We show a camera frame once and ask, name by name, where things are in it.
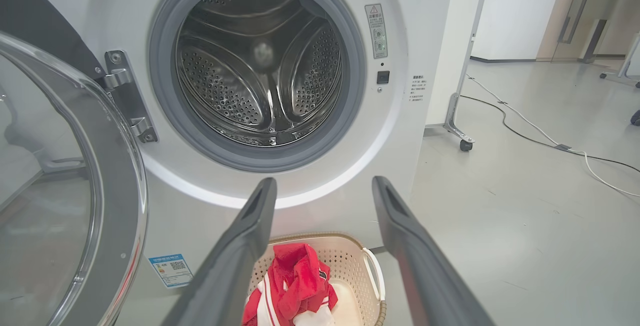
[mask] white stripe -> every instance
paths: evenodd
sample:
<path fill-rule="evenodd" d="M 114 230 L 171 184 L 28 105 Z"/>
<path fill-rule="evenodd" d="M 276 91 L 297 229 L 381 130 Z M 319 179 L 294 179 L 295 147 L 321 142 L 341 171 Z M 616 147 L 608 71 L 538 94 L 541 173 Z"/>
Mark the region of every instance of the white stripe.
<path fill-rule="evenodd" d="M 273 320 L 273 326 L 281 326 L 280 320 L 278 319 L 278 315 L 276 314 L 276 310 L 274 308 L 274 303 L 272 300 L 272 288 L 271 281 L 269 279 L 269 273 L 264 276 L 264 291 L 267 296 L 267 308 L 269 308 L 269 312 L 271 313 L 271 318 Z"/>
<path fill-rule="evenodd" d="M 267 294 L 265 293 L 265 279 L 258 283 L 258 291 L 260 291 L 260 300 L 256 310 L 258 316 L 258 326 L 274 326 L 269 317 L 269 309 L 267 307 Z"/>

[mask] sticker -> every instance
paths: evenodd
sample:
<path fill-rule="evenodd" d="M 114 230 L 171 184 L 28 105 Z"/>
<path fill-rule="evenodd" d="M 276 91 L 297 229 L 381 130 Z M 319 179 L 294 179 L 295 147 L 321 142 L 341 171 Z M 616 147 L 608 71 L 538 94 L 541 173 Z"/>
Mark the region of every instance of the sticker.
<path fill-rule="evenodd" d="M 187 266 L 182 253 L 162 257 L 150 257 L 151 267 L 160 276 L 167 288 L 183 287 L 189 284 L 194 274 Z"/>
<path fill-rule="evenodd" d="M 425 100 L 425 89 L 427 81 L 425 76 L 413 76 L 411 80 L 411 91 L 409 91 L 409 102 L 421 102 Z"/>
<path fill-rule="evenodd" d="M 387 30 L 385 29 L 385 17 L 382 15 L 380 4 L 364 6 L 368 18 L 368 30 L 371 32 L 373 44 L 373 58 L 387 56 Z"/>

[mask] metal stand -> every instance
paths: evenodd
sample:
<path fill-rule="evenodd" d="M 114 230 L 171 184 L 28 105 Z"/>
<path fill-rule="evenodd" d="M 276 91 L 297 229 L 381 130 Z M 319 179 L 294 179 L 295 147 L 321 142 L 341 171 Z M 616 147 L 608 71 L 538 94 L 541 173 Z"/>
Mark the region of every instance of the metal stand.
<path fill-rule="evenodd" d="M 442 127 L 460 138 L 460 150 L 468 152 L 474 147 L 476 140 L 462 132 L 454 122 L 459 97 L 460 94 L 458 92 L 451 95 L 451 98 L 448 101 L 448 109 L 446 110 L 446 120 Z"/>
<path fill-rule="evenodd" d="M 636 51 L 638 50 L 638 45 L 640 44 L 640 33 L 635 35 L 635 38 L 633 39 L 633 43 L 631 44 L 631 48 L 629 50 L 629 52 L 627 53 L 626 57 L 624 58 L 624 63 L 622 63 L 622 67 L 620 67 L 620 70 L 616 73 L 616 72 L 603 72 L 600 74 L 601 78 L 606 78 L 607 75 L 615 75 L 617 78 L 620 78 L 620 80 L 630 80 L 632 82 L 635 82 L 635 88 L 640 88 L 640 82 L 638 82 L 638 80 L 634 80 L 632 78 L 630 78 L 627 75 L 627 71 L 629 70 L 629 66 L 631 65 L 631 61 L 633 61 L 634 59 L 634 55 L 636 55 Z"/>

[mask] concrete floor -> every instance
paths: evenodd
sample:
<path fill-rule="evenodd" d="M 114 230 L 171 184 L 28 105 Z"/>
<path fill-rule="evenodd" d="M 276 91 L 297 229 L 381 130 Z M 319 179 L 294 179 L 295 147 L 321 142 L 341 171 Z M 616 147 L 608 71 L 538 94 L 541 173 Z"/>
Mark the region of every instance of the concrete floor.
<path fill-rule="evenodd" d="M 610 72 L 617 72 L 624 62 L 620 59 L 596 59 L 592 65 L 609 68 L 607 71 Z"/>
<path fill-rule="evenodd" d="M 577 64 L 472 62 L 468 73 L 556 141 L 640 168 L 640 90 Z M 494 104 L 470 80 L 462 94 Z M 498 325 L 637 324 L 640 200 L 595 180 L 583 157 L 510 132 L 502 114 L 462 98 L 457 125 L 477 140 L 428 130 L 409 204 Z M 507 123 L 544 141 L 507 110 Z M 608 182 L 640 193 L 640 173 L 590 161 Z M 398 263 L 377 255 L 386 324 L 411 324 Z"/>

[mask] black cable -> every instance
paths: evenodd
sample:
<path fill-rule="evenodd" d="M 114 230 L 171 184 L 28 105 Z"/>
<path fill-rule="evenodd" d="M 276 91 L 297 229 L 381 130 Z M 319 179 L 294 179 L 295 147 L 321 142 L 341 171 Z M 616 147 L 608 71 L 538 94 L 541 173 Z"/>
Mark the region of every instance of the black cable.
<path fill-rule="evenodd" d="M 469 98 L 469 100 L 478 101 L 478 102 L 484 103 L 485 105 L 489 105 L 489 106 L 491 106 L 491 107 L 494 107 L 495 109 L 498 109 L 498 111 L 502 112 L 502 124 L 503 124 L 506 128 L 509 128 L 509 130 L 510 130 L 510 131 L 514 132 L 515 134 L 517 134 L 518 136 L 521 136 L 521 137 L 522 137 L 522 138 L 524 138 L 524 139 L 528 139 L 528 140 L 529 140 L 529 141 L 531 141 L 531 142 L 535 142 L 535 143 L 541 144 L 542 146 L 546 146 L 546 147 L 549 147 L 549 148 L 553 148 L 554 150 L 558 150 L 558 151 L 562 151 L 562 152 L 567 152 L 567 153 L 572 154 L 572 155 L 576 155 L 576 156 L 584 157 L 584 156 L 583 156 L 583 155 L 581 155 L 580 153 L 571 152 L 571 151 L 567 151 L 567 150 L 562 150 L 561 148 L 556 148 L 555 146 L 552 146 L 552 145 L 550 145 L 550 144 L 546 144 L 546 143 L 543 143 L 543 142 L 540 142 L 540 141 L 536 141 L 535 139 L 531 139 L 531 138 L 529 138 L 529 137 L 527 137 L 527 136 L 524 136 L 523 134 L 521 134 L 521 133 L 519 133 L 518 131 L 514 130 L 513 128 L 509 127 L 509 125 L 505 122 L 505 120 L 507 119 L 507 114 L 506 114 L 505 110 L 501 109 L 500 107 L 498 107 L 498 106 L 496 106 L 496 105 L 494 105 L 494 104 L 491 104 L 491 103 L 489 103 L 489 102 L 485 102 L 485 101 L 483 101 L 483 100 L 478 100 L 478 99 L 473 98 L 473 97 L 462 96 L 462 95 L 461 95 L 460 97 L 463 97 L 463 98 Z M 601 158 L 601 157 L 595 157 L 595 156 L 587 156 L 587 157 L 589 157 L 590 159 L 599 159 L 599 160 L 605 160 L 605 161 L 607 161 L 607 162 L 612 162 L 612 163 L 621 164 L 622 166 L 626 166 L 626 167 L 629 167 L 629 168 L 631 168 L 631 169 L 634 169 L 634 170 L 635 170 L 635 171 L 637 171 L 637 172 L 640 172 L 640 169 L 637 169 L 637 168 L 635 168 L 635 167 L 633 167 L 633 166 L 629 166 L 629 165 L 628 165 L 628 164 L 626 164 L 626 163 L 618 162 L 617 160 L 612 160 L 612 159 L 603 159 L 603 158 Z"/>

